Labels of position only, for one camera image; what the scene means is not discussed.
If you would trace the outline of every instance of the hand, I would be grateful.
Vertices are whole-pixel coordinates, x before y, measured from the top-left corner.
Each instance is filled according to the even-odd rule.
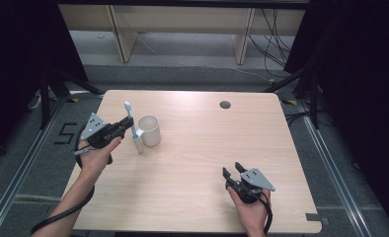
[[[116,137],[111,143],[102,149],[96,149],[93,146],[88,146],[87,140],[80,141],[78,149],[88,146],[89,152],[80,155],[82,172],[89,172],[90,174],[100,175],[108,165],[109,156],[112,151],[120,145],[121,138]]]
[[[268,217],[268,212],[265,206],[259,201],[255,201],[251,204],[243,203],[238,194],[231,188],[228,187],[228,193],[234,201],[235,207],[238,212],[238,218],[241,225],[247,232],[249,237],[264,236],[264,226]],[[262,192],[271,201],[271,192],[263,189]],[[266,198],[261,195],[261,199],[267,201]]]

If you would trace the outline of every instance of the black cable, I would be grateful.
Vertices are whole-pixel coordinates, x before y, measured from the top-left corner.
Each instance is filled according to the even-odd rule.
[[[324,110],[324,109],[317,109],[317,113],[326,113],[327,111]],[[297,114],[290,114],[290,115],[285,115],[286,117],[286,121],[288,121],[288,124],[287,126],[291,126],[292,123],[298,119],[298,118],[301,118],[301,117],[305,117],[305,116],[310,116],[311,115],[311,112],[310,111],[307,111],[307,112],[301,112],[301,113],[297,113]],[[318,120],[318,122],[322,125],[325,125],[325,126],[334,126],[333,124],[327,124],[327,123],[324,123],[324,122],[321,122],[320,120]]]
[[[268,40],[268,45],[267,45],[267,47],[266,47],[265,52],[268,52],[268,51],[269,51],[270,44],[271,44],[271,42],[272,42],[272,38],[275,38],[275,36],[274,36],[273,28],[272,28],[272,26],[271,26],[271,24],[270,24],[270,22],[269,22],[269,20],[268,20],[268,18],[267,18],[267,16],[266,16],[266,13],[265,13],[264,9],[262,9],[262,13],[263,13],[263,16],[265,17],[266,23],[268,24],[269,30],[271,31],[271,38],[270,38],[270,39],[267,39],[267,38],[266,38],[266,39]],[[266,58],[266,57],[265,57],[265,68],[266,68],[266,71],[267,71],[271,76],[280,77],[280,76],[274,75],[274,74],[272,74],[272,73],[269,72],[268,67],[267,67],[267,58]]]
[[[251,42],[253,43],[253,45],[256,47],[256,49],[261,52],[262,54],[264,54],[265,56],[269,57],[271,60],[273,60],[275,63],[277,63],[278,65],[280,66],[284,66],[283,62],[278,60],[275,56],[271,55],[270,53],[266,52],[264,49],[262,49],[254,40],[251,36],[250,37],[250,40]]]
[[[78,150],[78,143],[80,142],[80,134],[81,132],[84,130],[85,128],[85,125],[81,127],[80,131],[78,132],[78,135],[77,135],[77,138],[75,139],[75,148],[77,151],[80,151],[80,150],[84,150],[85,148],[89,147],[90,145],[88,146],[85,146],[83,148],[81,148],[80,150]],[[79,164],[80,168],[81,168],[81,159],[80,159],[80,156],[76,156],[76,162]],[[75,205],[74,207],[68,209],[68,210],[65,210],[57,215],[54,215],[53,217],[50,217],[46,220],[43,220],[41,221],[40,223],[38,223],[37,225],[35,225],[32,230],[31,230],[31,236],[37,232],[38,230],[44,228],[46,225],[48,224],[51,224],[57,220],[60,220],[62,218],[65,218],[66,216],[74,213],[75,211],[81,209],[84,205],[86,205],[90,199],[93,197],[93,194],[94,194],[94,191],[95,191],[95,187],[93,186],[93,188],[90,190],[90,192],[87,194],[87,196],[84,198],[83,201],[81,201],[80,203],[78,203],[77,205]]]
[[[277,49],[278,53],[280,54],[281,60],[283,60],[283,63],[286,64],[286,56],[284,55],[283,51],[280,49],[280,43],[278,42],[278,34],[277,34],[277,9],[273,9],[273,28],[272,28],[272,34],[274,37],[275,42],[277,43]]]
[[[93,197],[94,191],[95,191],[95,188],[93,187],[93,188],[90,190],[90,193],[87,194],[86,198],[85,198],[83,201],[81,201],[81,203],[77,204],[76,206],[74,206],[74,207],[72,207],[72,208],[70,208],[70,209],[68,209],[68,210],[66,210],[66,211],[64,211],[64,212],[62,212],[62,213],[59,213],[59,214],[57,214],[57,215],[54,215],[54,216],[51,217],[51,218],[48,218],[48,219],[46,219],[46,220],[44,220],[44,221],[41,221],[40,223],[38,223],[37,225],[35,225],[34,228],[32,228],[32,230],[31,230],[31,236],[32,236],[35,232],[37,232],[38,230],[44,228],[46,225],[51,224],[51,223],[53,223],[53,222],[55,222],[55,221],[57,221],[57,220],[59,220],[59,219],[62,219],[62,218],[64,218],[64,217],[66,217],[66,216],[68,216],[68,215],[74,213],[75,211],[81,209],[81,208],[82,208],[84,205],[86,205],[86,204],[90,201],[90,199]]]
[[[275,44],[275,43],[272,42],[272,41],[271,41],[271,44],[274,45],[274,46],[279,47],[279,45]],[[289,48],[288,46],[286,46],[286,44],[284,44],[284,43],[283,43],[283,45],[284,45],[285,47],[281,47],[280,49],[281,49],[281,50],[284,50],[284,51],[286,51],[286,52],[290,52],[290,48]]]
[[[281,57],[284,59],[284,64],[286,64],[287,57],[286,57],[286,55],[284,54],[284,52],[282,50],[282,46],[280,45],[280,43],[283,43],[283,41],[281,40],[281,38],[280,38],[280,36],[278,35],[278,32],[277,32],[277,20],[276,20],[276,18],[277,18],[277,9],[273,9],[273,18],[274,18],[273,31],[274,31],[275,39],[276,39],[276,42],[277,42],[277,45],[278,45],[278,51],[280,52]]]
[[[262,195],[266,198],[267,202],[263,201],[260,197],[257,197],[254,194],[253,194],[253,197],[256,198],[259,202],[261,202],[262,205],[265,206],[266,211],[268,212],[268,220],[266,221],[266,225],[264,227],[265,235],[267,235],[269,232],[269,229],[271,228],[271,225],[272,225],[272,208],[271,208],[268,197],[263,192],[262,192]]]
[[[281,37],[279,35],[277,35],[277,38],[281,42],[281,44],[283,44],[283,46],[284,46],[281,49],[285,50],[286,52],[290,52],[290,47],[288,45],[286,45],[286,43],[283,42]]]

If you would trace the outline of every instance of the wooden table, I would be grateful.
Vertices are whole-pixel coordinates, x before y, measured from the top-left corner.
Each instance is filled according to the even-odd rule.
[[[270,233],[318,233],[321,222],[275,94],[108,91],[97,114],[113,123],[132,103],[135,122],[160,120],[161,142],[138,154],[129,129],[75,229],[242,233],[222,167],[259,168],[275,186]],[[220,103],[227,101],[229,109]],[[78,177],[76,166],[66,190]]]

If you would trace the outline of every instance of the hole in table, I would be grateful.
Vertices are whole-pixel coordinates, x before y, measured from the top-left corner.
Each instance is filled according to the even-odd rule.
[[[227,101],[222,101],[219,106],[222,108],[222,109],[229,109],[231,108],[231,103],[227,102]]]

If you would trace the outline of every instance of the forearm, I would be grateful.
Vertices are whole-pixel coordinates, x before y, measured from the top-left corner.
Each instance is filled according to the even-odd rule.
[[[266,237],[265,232],[263,229],[260,230],[248,230],[247,231],[248,237]]]
[[[71,186],[59,205],[55,208],[49,217],[53,217],[81,203],[96,184],[99,175],[100,174],[91,174],[89,172],[85,173],[82,171],[78,179]],[[80,211],[81,210],[75,211],[74,213],[65,216],[64,218],[45,226],[44,228],[37,231],[33,237],[70,236],[70,232],[74,227]]]

